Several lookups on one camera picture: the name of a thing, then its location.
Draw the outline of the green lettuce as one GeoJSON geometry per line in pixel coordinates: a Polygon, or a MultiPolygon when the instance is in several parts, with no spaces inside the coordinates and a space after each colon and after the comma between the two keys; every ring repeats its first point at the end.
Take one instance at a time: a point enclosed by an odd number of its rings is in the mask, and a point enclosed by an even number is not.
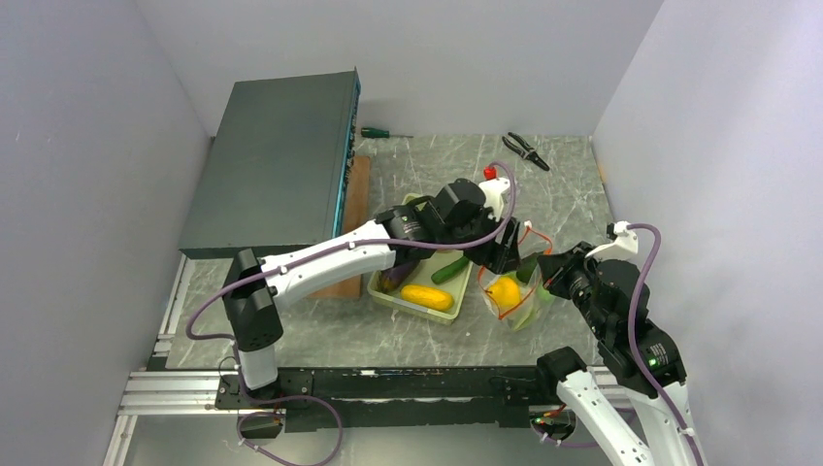
{"type": "Polygon", "coordinates": [[[528,292],[516,310],[510,314],[510,328],[519,331],[534,323],[544,309],[551,306],[554,297],[544,288],[537,286],[528,292]]]}

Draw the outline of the dark green vegetable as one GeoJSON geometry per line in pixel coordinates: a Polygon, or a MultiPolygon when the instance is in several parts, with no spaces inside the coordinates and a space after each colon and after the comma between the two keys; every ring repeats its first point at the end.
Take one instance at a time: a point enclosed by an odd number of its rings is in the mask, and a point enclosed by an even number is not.
{"type": "Polygon", "coordinates": [[[538,267],[538,258],[542,255],[541,252],[533,252],[520,260],[515,270],[515,277],[520,283],[528,284],[530,282],[535,269],[538,267]]]}

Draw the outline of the clear zip bag orange zipper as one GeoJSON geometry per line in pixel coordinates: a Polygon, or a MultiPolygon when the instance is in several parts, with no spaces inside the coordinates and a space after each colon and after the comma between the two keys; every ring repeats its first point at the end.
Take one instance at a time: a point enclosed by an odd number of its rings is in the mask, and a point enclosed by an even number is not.
{"type": "Polygon", "coordinates": [[[534,323],[554,302],[543,288],[536,261],[538,256],[552,252],[552,240],[526,220],[520,227],[517,245],[521,262],[515,271],[498,275],[480,267],[477,272],[477,285],[487,309],[512,332],[534,323]]]}

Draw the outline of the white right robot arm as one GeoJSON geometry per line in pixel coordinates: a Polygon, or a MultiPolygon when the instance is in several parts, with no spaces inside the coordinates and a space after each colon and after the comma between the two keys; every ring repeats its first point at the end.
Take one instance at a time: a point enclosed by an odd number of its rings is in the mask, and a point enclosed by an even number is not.
{"type": "Polygon", "coordinates": [[[705,464],[679,350],[647,316],[648,269],[626,260],[596,259],[591,251],[581,242],[563,253],[542,254],[537,268],[544,289],[572,302],[583,316],[645,437],[639,438],[601,396],[593,374],[569,347],[538,359],[537,394],[571,409],[614,465],[705,464]]]}

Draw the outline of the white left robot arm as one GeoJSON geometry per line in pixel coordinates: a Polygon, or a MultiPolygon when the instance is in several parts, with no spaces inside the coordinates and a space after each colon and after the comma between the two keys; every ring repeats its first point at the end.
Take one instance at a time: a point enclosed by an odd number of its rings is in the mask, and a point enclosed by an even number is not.
{"type": "Polygon", "coordinates": [[[460,250],[495,273],[515,269],[515,199],[508,178],[457,179],[435,196],[394,206],[343,236],[302,250],[265,257],[240,251],[221,299],[234,335],[241,395],[256,408],[277,399],[280,311],[322,288],[420,262],[438,250],[460,250]]]}

